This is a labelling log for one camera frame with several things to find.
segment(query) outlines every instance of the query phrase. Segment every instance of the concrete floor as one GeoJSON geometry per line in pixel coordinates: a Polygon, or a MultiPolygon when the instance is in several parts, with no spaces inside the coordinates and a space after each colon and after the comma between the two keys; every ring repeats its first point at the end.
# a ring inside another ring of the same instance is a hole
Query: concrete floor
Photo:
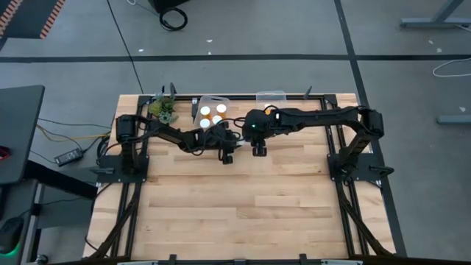
{"type": "MultiPolygon", "coordinates": [[[[134,56],[347,53],[330,0],[190,1],[181,6],[188,14],[188,27],[172,33],[161,29],[149,11],[125,0],[110,1],[134,56]]],[[[148,6],[145,0],[138,2],[148,6]]],[[[343,0],[356,54],[471,54],[471,32],[398,27],[402,17],[431,16],[443,2],[343,0]]],[[[471,1],[466,1],[457,15],[471,16],[470,11],[471,1]]],[[[105,0],[67,0],[47,39],[9,39],[0,51],[0,57],[126,54],[105,0]]],[[[386,136],[380,143],[386,164],[396,169],[390,181],[408,255],[471,261],[467,251],[471,129],[435,123],[440,114],[469,114],[471,77],[435,78],[431,71],[441,63],[363,61],[359,66],[369,103],[384,116],[386,136]]],[[[304,92],[311,85],[313,93],[357,93],[348,61],[138,62],[135,66],[146,93],[170,82],[179,93],[304,92]]],[[[469,73],[471,62],[444,72],[469,73]]],[[[109,125],[118,95],[140,92],[131,63],[0,63],[0,88],[35,84],[46,86],[40,117],[74,123],[109,125]]],[[[41,124],[65,135],[105,131],[41,124]]],[[[32,145],[48,158],[73,148],[70,143],[47,141],[39,133],[32,145]]],[[[30,159],[55,167],[35,155],[30,159]]],[[[92,166],[95,159],[93,150],[68,168],[92,166]]],[[[73,204],[70,214],[89,214],[90,206],[73,204]]],[[[69,226],[43,234],[40,252],[53,262],[81,256],[88,222],[71,221],[69,226]]]]}

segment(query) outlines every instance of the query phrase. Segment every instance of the butcher block tabletop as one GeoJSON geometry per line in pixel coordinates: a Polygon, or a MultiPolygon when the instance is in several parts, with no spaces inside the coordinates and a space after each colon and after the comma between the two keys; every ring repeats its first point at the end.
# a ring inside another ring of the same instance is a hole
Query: butcher block tabletop
{"type": "MultiPolygon", "coordinates": [[[[339,107],[357,105],[355,94],[336,94],[339,107]]],[[[116,117],[135,114],[139,95],[122,95],[116,117]]],[[[288,100],[285,107],[320,110],[319,100],[288,100]]],[[[233,100],[228,118],[245,116],[255,100],[233,100]]],[[[192,130],[191,101],[177,101],[173,127],[192,130]]],[[[231,125],[231,129],[240,131],[231,125]]],[[[332,130],[339,149],[336,130],[332,130]]],[[[347,144],[355,136],[344,127],[347,144]]],[[[110,145],[116,142],[113,125],[110,145]]],[[[223,165],[217,151],[193,156],[159,138],[150,138],[148,179],[142,186],[132,260],[348,258],[335,184],[327,166],[324,127],[305,128],[266,141],[268,155],[253,157],[246,144],[223,165]]],[[[120,146],[108,154],[117,155],[120,146]]],[[[394,252],[380,189],[356,182],[361,215],[381,244],[394,252]]],[[[114,183],[96,199],[88,240],[98,247],[118,213],[122,184],[114,183]]],[[[358,235],[350,220],[355,251],[358,235]]],[[[124,254],[127,226],[118,255],[124,254]]],[[[85,246],[84,256],[94,250],[85,246]]]]}

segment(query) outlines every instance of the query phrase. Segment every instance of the white cable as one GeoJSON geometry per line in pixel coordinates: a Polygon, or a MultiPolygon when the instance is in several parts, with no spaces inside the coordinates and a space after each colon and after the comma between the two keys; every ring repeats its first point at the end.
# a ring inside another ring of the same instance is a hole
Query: white cable
{"type": "Polygon", "coordinates": [[[471,29],[465,28],[464,26],[457,26],[457,27],[460,28],[460,29],[464,29],[464,30],[466,30],[466,31],[471,32],[471,29]]]}
{"type": "MultiPolygon", "coordinates": [[[[457,26],[458,28],[460,29],[464,29],[466,31],[469,31],[471,32],[471,29],[467,29],[465,28],[464,26],[457,26]]],[[[441,64],[440,66],[436,67],[433,71],[432,71],[432,74],[435,76],[435,77],[471,77],[471,73],[469,74],[446,74],[446,75],[442,75],[442,74],[436,74],[436,70],[442,68],[443,66],[447,66],[451,63],[456,63],[456,62],[464,62],[464,61],[468,61],[468,60],[471,60],[471,58],[467,58],[467,59],[460,59],[460,60],[451,60],[450,62],[446,62],[444,64],[441,64]]]]}

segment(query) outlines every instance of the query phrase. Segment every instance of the green plant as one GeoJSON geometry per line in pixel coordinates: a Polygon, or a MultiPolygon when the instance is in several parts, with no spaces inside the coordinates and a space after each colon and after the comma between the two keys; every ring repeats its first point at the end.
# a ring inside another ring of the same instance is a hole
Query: green plant
{"type": "Polygon", "coordinates": [[[149,112],[156,116],[160,122],[165,124],[172,124],[177,119],[177,115],[172,115],[175,106],[175,100],[172,97],[165,97],[162,93],[159,93],[155,97],[155,101],[149,105],[149,112]]]}

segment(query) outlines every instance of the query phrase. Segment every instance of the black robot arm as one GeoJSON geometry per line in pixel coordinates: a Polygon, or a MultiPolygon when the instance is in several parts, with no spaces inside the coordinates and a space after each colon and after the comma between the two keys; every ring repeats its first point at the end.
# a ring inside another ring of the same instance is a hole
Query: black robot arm
{"type": "Polygon", "coordinates": [[[122,170],[127,174],[135,174],[141,170],[135,145],[150,137],[162,138],[178,145],[182,151],[194,155],[201,155],[204,150],[219,150],[219,160],[223,164],[232,163],[229,154],[239,147],[240,134],[227,129],[226,126],[227,123],[221,123],[206,131],[195,129],[182,132],[156,119],[139,115],[119,116],[116,119],[116,140],[122,148],[122,170]],[[138,136],[138,124],[145,124],[147,127],[141,136],[138,136]]]}
{"type": "Polygon", "coordinates": [[[365,107],[346,107],[335,110],[302,111],[296,108],[251,110],[245,117],[242,135],[253,146],[254,156],[266,156],[265,139],[293,132],[305,127],[345,125],[356,131],[349,146],[340,149],[338,168],[350,175],[358,156],[373,140],[384,135],[383,117],[365,107]]]}

